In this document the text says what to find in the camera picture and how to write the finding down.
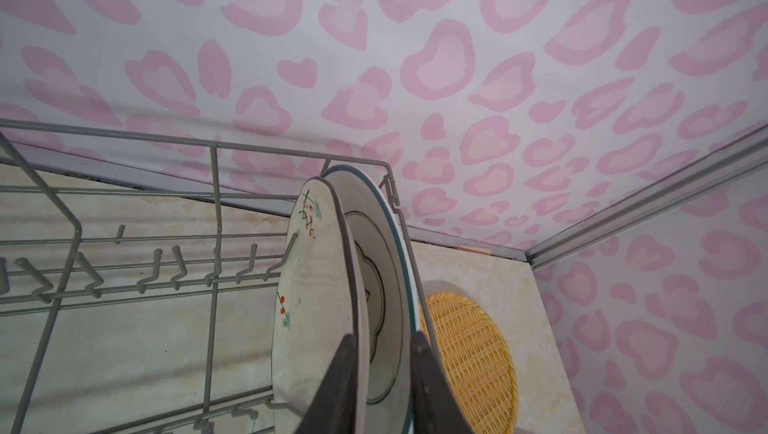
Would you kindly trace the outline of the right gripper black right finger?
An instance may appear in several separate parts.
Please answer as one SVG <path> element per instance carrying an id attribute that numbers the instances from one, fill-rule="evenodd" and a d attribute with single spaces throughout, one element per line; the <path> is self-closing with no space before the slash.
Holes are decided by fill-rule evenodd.
<path id="1" fill-rule="evenodd" d="M 416 434 L 471 434 L 423 332 L 410 340 L 410 377 Z"/>

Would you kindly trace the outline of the cream floral plate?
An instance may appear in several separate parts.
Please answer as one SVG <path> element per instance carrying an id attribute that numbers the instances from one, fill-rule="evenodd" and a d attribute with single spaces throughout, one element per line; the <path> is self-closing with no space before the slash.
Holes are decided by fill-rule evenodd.
<path id="1" fill-rule="evenodd" d="M 314 177 L 302 186 L 278 269 L 271 359 L 275 430 L 295 432 L 341 339 L 354 334 L 358 433 L 365 424 L 368 317 L 351 231 L 326 179 Z"/>

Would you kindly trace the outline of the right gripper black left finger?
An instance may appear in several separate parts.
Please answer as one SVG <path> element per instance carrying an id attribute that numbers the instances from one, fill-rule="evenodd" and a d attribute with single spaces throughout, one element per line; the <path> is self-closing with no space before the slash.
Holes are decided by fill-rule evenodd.
<path id="1" fill-rule="evenodd" d="M 353 433 L 357 418 L 358 341 L 346 334 L 295 434 Z"/>

